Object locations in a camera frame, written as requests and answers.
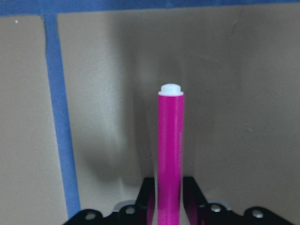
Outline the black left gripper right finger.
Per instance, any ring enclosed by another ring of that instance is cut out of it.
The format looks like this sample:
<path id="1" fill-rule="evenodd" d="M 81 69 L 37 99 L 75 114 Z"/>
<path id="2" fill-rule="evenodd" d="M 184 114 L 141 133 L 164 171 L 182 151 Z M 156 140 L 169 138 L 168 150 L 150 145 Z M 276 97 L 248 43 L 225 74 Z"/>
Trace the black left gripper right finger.
<path id="1" fill-rule="evenodd" d="M 183 177 L 183 205 L 190 225 L 204 225 L 204 210 L 208 204 L 194 177 Z"/>

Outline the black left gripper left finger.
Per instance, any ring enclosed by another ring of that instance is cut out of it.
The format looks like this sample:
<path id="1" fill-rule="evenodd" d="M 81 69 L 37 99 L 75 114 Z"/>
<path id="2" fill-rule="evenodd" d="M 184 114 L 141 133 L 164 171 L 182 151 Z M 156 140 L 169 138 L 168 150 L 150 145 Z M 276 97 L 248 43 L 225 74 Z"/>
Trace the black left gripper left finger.
<path id="1" fill-rule="evenodd" d="M 155 211 L 155 179 L 143 179 L 139 194 L 135 202 L 137 225 L 151 225 Z"/>

